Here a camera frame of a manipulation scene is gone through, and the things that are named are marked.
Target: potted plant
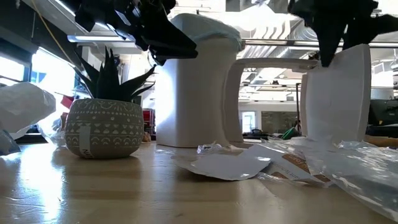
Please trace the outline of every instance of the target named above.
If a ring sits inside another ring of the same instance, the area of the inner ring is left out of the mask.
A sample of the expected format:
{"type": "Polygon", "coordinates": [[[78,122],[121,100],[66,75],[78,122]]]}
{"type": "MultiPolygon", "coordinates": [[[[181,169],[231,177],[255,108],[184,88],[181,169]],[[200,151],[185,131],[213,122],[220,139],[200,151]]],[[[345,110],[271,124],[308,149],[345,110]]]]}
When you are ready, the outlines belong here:
{"type": "Polygon", "coordinates": [[[114,55],[110,52],[109,55],[106,50],[105,63],[99,71],[79,56],[88,77],[75,68],[92,97],[73,102],[65,125],[67,148],[80,157],[127,157],[138,150],[142,142],[142,108],[132,103],[132,99],[153,86],[140,89],[155,67],[120,84],[114,55]]]}

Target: ceramic plant pot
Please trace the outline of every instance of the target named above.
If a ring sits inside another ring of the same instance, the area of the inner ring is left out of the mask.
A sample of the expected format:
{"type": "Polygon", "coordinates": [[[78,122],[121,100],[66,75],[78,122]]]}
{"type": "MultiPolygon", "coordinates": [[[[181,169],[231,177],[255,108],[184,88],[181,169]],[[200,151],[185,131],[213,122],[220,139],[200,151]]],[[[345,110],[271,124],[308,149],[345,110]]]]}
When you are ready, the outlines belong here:
{"type": "Polygon", "coordinates": [[[76,100],[65,125],[65,140],[67,148],[80,157],[122,158],[138,150],[143,129],[139,105],[114,100],[76,100]]]}

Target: white paper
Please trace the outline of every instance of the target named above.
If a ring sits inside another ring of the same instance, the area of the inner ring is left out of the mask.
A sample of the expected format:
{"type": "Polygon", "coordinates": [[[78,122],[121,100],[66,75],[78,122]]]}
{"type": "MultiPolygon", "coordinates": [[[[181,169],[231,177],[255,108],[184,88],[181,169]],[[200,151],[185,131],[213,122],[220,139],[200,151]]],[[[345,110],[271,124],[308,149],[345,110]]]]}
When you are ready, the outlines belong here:
{"type": "Polygon", "coordinates": [[[222,154],[203,156],[194,162],[176,159],[175,164],[193,173],[222,180],[246,180],[257,175],[270,163],[269,158],[238,157],[222,154]]]}

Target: ceiling light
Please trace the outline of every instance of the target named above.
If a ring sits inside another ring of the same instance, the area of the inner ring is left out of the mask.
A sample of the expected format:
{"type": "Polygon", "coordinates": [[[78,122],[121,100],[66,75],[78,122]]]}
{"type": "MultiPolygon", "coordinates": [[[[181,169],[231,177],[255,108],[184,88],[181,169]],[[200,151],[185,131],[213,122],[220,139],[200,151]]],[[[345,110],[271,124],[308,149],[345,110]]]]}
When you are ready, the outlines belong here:
{"type": "MultiPolygon", "coordinates": [[[[68,7],[66,6],[63,2],[61,2],[60,0],[54,0],[56,3],[58,3],[60,6],[62,6],[66,11],[68,11],[71,15],[73,15],[74,17],[76,16],[76,14],[68,7]]],[[[108,27],[106,27],[106,25],[100,24],[99,22],[95,23],[96,25],[99,25],[100,27],[109,30],[108,27]]]]}
{"type": "Polygon", "coordinates": [[[69,42],[133,42],[119,36],[68,35],[69,42]]]}
{"type": "Polygon", "coordinates": [[[60,6],[62,6],[70,14],[72,14],[73,16],[76,16],[75,13],[70,8],[68,8],[68,6],[66,6],[63,2],[61,2],[60,0],[55,0],[55,2],[57,2],[60,6]]]}

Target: leaf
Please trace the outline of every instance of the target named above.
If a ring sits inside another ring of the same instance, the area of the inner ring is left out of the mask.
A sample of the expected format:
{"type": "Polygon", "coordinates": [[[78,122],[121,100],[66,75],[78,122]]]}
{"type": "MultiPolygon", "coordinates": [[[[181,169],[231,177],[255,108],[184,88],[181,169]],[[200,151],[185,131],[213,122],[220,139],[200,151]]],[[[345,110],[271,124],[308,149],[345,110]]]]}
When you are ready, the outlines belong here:
{"type": "Polygon", "coordinates": [[[95,69],[94,67],[92,67],[88,62],[86,62],[81,55],[79,55],[76,51],[75,51],[77,57],[80,59],[80,62],[83,64],[83,67],[85,68],[88,78],[90,78],[90,80],[95,84],[98,81],[98,77],[100,75],[99,71],[97,71],[97,69],[95,69]]]}
{"type": "Polygon", "coordinates": [[[131,96],[136,90],[138,90],[145,83],[148,77],[154,74],[154,70],[155,66],[153,66],[147,73],[124,82],[121,85],[123,94],[125,94],[125,96],[131,96]]]}
{"type": "Polygon", "coordinates": [[[96,98],[96,85],[94,83],[92,83],[90,79],[85,77],[77,68],[73,68],[73,69],[75,70],[75,72],[79,76],[79,78],[81,78],[83,80],[83,82],[85,83],[87,90],[90,92],[90,95],[93,98],[96,98]]]}
{"type": "Polygon", "coordinates": [[[105,58],[105,65],[100,69],[96,85],[96,96],[104,100],[122,101],[124,95],[121,91],[118,68],[114,63],[113,51],[111,50],[111,55],[109,56],[108,50],[106,50],[105,58]]]}
{"type": "Polygon", "coordinates": [[[143,92],[149,90],[149,89],[152,88],[154,85],[155,85],[155,83],[152,84],[152,85],[150,85],[150,86],[147,86],[147,87],[145,87],[145,88],[142,88],[142,89],[140,89],[140,90],[137,90],[135,93],[133,93],[133,94],[131,95],[130,99],[131,99],[131,100],[134,99],[136,96],[138,96],[138,95],[140,95],[141,93],[143,93],[143,92]]]}

